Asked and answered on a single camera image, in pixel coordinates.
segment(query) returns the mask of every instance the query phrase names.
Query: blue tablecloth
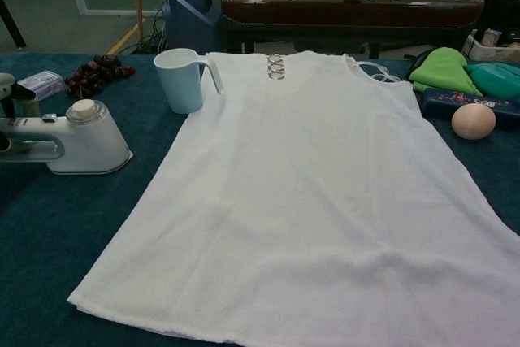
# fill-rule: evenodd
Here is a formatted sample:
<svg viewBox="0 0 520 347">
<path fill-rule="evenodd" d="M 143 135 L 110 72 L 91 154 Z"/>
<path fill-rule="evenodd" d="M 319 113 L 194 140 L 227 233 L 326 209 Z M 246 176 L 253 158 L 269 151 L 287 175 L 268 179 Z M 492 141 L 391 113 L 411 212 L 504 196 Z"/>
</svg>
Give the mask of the blue tablecloth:
<svg viewBox="0 0 520 347">
<path fill-rule="evenodd" d="M 44 69 L 66 76 L 89 60 L 87 55 L 16 53 L 0 57 L 0 72 L 19 80 Z M 136 205 L 185 119 L 170 111 L 151 56 L 122 60 L 136 68 L 136 75 L 108 85 L 96 98 L 107 104 L 135 154 L 126 167 L 106 176 L 56 176 L 42 163 L 0 163 L 2 346 L 208 345 L 111 323 L 66 303 Z M 397 76 L 410 65 L 378 63 Z M 64 115 L 71 104 L 61 93 L 43 101 L 41 111 Z M 496 130 L 471 142 L 455 136 L 449 121 L 431 122 L 504 223 L 520 233 L 520 132 Z"/>
</svg>

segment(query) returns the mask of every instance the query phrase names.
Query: egg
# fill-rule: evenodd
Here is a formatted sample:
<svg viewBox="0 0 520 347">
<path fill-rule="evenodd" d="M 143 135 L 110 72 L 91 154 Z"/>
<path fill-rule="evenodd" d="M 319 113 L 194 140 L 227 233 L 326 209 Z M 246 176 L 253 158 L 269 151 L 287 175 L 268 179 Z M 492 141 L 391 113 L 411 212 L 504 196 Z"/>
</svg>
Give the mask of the egg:
<svg viewBox="0 0 520 347">
<path fill-rule="evenodd" d="M 479 103 L 459 107 L 452 117 L 453 131 L 467 140 L 479 140 L 489 136 L 495 128 L 493 110 Z"/>
</svg>

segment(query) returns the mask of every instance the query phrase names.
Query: table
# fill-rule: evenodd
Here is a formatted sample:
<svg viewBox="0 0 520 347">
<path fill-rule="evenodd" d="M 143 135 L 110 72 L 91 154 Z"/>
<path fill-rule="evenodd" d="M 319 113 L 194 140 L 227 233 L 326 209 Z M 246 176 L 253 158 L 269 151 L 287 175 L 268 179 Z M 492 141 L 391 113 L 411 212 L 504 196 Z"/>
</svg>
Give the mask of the table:
<svg viewBox="0 0 520 347">
<path fill-rule="evenodd" d="M 7 8 L 7 4 L 3 0 L 0 0 L 0 17 L 2 17 L 3 23 L 6 25 L 7 31 L 10 33 L 16 47 L 24 48 L 26 44 L 22 37 L 22 33 L 20 33 L 15 20 L 13 20 L 13 17 Z"/>
<path fill-rule="evenodd" d="M 18 79 L 43 69 L 69 75 L 89 59 L 20 52 L 0 57 L 0 70 Z M 106 176 L 57 176 L 41 163 L 0 163 L 1 346 L 210 345 L 111 323 L 66 303 L 136 205 L 186 118 L 169 109 L 152 56 L 121 59 L 136 75 L 107 86 L 97 99 L 107 104 L 135 154 L 127 166 Z M 379 63 L 397 76 L 410 65 Z M 65 94 L 55 95 L 41 103 L 41 112 L 63 115 L 71 103 Z M 449 121 L 431 122 L 496 213 L 520 234 L 520 132 L 496 130 L 471 142 L 454 136 Z"/>
<path fill-rule="evenodd" d="M 460 50 L 482 0 L 223 0 L 228 51 L 256 41 L 414 40 Z M 372 45 L 370 56 L 377 57 Z"/>
</svg>

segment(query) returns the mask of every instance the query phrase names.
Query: bunch of cherries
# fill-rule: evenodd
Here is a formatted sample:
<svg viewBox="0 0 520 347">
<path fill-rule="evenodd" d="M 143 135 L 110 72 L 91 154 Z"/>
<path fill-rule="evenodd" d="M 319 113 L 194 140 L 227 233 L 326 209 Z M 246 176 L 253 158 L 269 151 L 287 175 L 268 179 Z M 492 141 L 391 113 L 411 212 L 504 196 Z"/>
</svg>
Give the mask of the bunch of cherries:
<svg viewBox="0 0 520 347">
<path fill-rule="evenodd" d="M 134 73 L 136 70 L 124 67 L 117 56 L 94 56 L 93 61 L 81 64 L 74 75 L 65 78 L 67 95 L 76 99 L 91 98 L 101 92 L 105 83 Z"/>
</svg>

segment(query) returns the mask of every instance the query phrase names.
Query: white mug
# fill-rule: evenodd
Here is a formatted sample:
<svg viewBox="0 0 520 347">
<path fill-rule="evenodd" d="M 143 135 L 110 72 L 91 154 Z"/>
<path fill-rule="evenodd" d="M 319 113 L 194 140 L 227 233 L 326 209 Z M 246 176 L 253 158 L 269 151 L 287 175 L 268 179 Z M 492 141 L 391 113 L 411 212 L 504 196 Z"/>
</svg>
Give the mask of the white mug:
<svg viewBox="0 0 520 347">
<path fill-rule="evenodd" d="M 175 113 L 193 113 L 203 105 L 199 64 L 210 69 L 217 93 L 223 94 L 219 69 L 212 59 L 186 48 L 166 50 L 155 56 L 154 65 L 162 89 Z"/>
</svg>

